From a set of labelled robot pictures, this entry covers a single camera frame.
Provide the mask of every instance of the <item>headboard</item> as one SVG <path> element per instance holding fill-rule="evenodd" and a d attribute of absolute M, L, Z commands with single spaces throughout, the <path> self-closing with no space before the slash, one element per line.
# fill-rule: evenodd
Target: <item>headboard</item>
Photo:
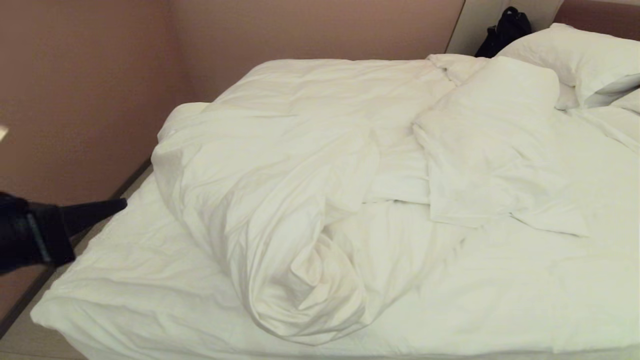
<path fill-rule="evenodd" d="M 640 40 L 640 3 L 564 0 L 554 22 L 580 30 Z"/>

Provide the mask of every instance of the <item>black object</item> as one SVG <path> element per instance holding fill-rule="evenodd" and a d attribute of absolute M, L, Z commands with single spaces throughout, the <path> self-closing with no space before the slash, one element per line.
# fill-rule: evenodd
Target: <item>black object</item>
<path fill-rule="evenodd" d="M 498 24 L 488 28 L 486 32 L 486 39 L 476 52 L 476 58 L 493 58 L 507 45 L 532 31 L 527 15 L 509 6 L 502 13 Z"/>
<path fill-rule="evenodd" d="M 58 207 L 0 192 L 0 275 L 75 260 L 70 237 L 126 207 L 125 199 Z"/>

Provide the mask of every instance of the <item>black bag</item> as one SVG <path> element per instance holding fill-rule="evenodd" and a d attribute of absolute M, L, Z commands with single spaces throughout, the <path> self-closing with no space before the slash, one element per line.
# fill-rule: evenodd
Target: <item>black bag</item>
<path fill-rule="evenodd" d="M 486 32 L 486 39 L 476 52 L 476 58 L 493 58 L 514 40 L 531 34 L 531 24 L 525 13 L 509 6 L 502 13 L 498 24 L 488 28 Z"/>

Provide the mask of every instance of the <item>pillowcase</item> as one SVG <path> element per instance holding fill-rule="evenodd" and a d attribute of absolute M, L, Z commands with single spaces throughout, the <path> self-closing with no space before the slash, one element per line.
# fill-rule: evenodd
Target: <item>pillowcase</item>
<path fill-rule="evenodd" d="M 575 95 L 575 88 L 567 84 L 560 83 L 560 96 L 556 102 L 556 109 L 569 110 L 580 106 L 578 97 Z"/>
<path fill-rule="evenodd" d="M 640 143 L 640 115 L 633 111 L 603 106 L 592 109 L 573 109 L 567 115 L 594 125 L 608 137 L 638 153 Z"/>
<path fill-rule="evenodd" d="M 575 86 L 582 107 L 608 105 L 640 85 L 640 42 L 564 24 L 522 37 L 498 55 L 553 69 Z"/>
<path fill-rule="evenodd" d="M 429 161 L 431 218 L 479 227 L 511 215 L 587 235 L 553 149 L 553 71 L 497 57 L 414 123 Z"/>
<path fill-rule="evenodd" d="M 611 103 L 611 106 L 640 114 L 640 88 Z"/>

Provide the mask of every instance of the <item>hotel bed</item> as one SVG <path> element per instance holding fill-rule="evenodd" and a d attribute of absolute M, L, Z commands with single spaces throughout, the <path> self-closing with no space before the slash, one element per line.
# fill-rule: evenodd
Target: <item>hotel bed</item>
<path fill-rule="evenodd" d="M 32 318 L 101 360 L 637 358 L 640 53 L 540 44 L 640 47 L 576 31 L 271 61 L 179 106 Z"/>

